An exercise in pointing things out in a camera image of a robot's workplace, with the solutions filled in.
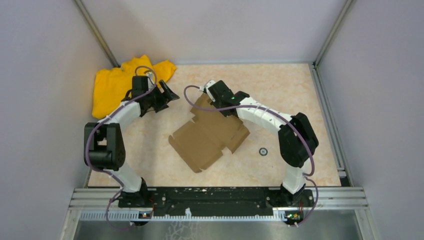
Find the brown cardboard box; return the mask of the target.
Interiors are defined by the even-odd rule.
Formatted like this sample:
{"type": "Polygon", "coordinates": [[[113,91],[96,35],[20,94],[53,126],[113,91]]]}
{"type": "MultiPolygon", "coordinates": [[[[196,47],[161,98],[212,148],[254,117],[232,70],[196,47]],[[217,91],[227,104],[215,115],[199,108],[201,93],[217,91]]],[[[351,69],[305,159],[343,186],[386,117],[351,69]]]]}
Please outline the brown cardboard box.
{"type": "Polygon", "coordinates": [[[214,164],[225,148],[235,153],[250,134],[243,121],[235,116],[196,107],[190,112],[191,120],[173,132],[168,142],[194,173],[214,164]]]}

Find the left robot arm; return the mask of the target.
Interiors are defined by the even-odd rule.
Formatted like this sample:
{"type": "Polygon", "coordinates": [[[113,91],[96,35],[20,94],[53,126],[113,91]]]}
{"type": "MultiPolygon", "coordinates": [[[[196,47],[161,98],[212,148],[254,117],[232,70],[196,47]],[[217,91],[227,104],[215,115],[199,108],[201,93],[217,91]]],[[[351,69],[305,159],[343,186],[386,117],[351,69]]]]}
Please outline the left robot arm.
{"type": "Polygon", "coordinates": [[[162,111],[180,97],[163,80],[151,76],[133,76],[118,107],[97,122],[84,127],[84,163],[93,171],[107,174],[120,186],[111,201],[120,208],[150,207],[153,198],[146,181],[126,163],[123,132],[148,111],[162,111]]]}

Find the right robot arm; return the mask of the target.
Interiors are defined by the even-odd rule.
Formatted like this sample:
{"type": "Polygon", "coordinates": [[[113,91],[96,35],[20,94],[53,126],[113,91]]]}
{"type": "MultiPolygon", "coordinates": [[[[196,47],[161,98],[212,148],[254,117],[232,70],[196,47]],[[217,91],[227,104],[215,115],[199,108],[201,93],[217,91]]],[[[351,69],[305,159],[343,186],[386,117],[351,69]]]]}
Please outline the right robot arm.
{"type": "Polygon", "coordinates": [[[222,80],[210,80],[200,90],[223,116],[252,122],[278,137],[279,152],[287,164],[281,199],[295,206],[305,191],[306,178],[315,173],[314,153],[319,146],[308,117],[302,112],[290,115],[274,110],[246,92],[233,92],[222,80]]]}

